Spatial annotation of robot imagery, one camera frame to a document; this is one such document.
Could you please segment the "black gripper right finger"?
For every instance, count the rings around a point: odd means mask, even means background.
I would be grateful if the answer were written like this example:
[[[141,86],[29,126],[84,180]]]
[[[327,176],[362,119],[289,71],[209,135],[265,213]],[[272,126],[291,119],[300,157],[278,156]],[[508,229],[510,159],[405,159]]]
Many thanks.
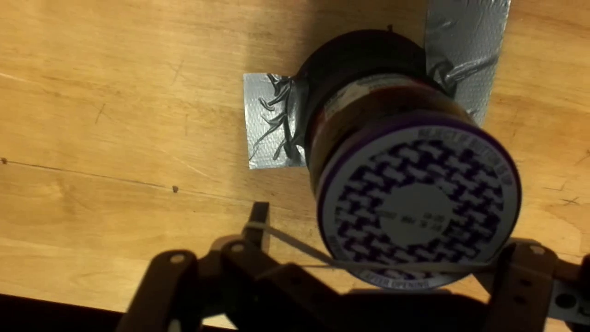
[[[543,332],[545,320],[590,332],[590,255],[578,264],[532,240],[512,240],[484,272],[484,332]]]

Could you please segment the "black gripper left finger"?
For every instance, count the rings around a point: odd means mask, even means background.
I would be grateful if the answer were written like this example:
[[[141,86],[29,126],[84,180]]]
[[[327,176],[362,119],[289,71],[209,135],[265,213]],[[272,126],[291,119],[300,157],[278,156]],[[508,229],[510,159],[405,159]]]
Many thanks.
[[[156,255],[115,332],[213,332],[204,320],[217,314],[237,332],[320,332],[302,290],[307,276],[263,252],[267,220],[268,205],[256,202],[248,226],[202,259],[184,250]]]

